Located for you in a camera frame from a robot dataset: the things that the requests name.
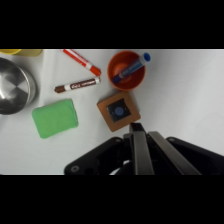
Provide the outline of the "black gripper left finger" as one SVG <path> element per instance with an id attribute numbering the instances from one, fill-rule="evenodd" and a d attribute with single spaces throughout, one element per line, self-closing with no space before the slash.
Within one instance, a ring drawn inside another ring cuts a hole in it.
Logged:
<path id="1" fill-rule="evenodd" d="M 136 175 L 153 175 L 154 168 L 144 128 L 140 123 L 132 123 L 130 125 L 130 132 L 134 173 Z"/>

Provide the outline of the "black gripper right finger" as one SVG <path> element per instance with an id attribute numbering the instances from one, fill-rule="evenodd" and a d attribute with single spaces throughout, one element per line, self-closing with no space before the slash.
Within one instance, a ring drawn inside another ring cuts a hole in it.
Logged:
<path id="1" fill-rule="evenodd" d="M 180 154 L 159 132 L 149 132 L 149 136 L 182 175 L 200 175 L 200 172 Z"/>

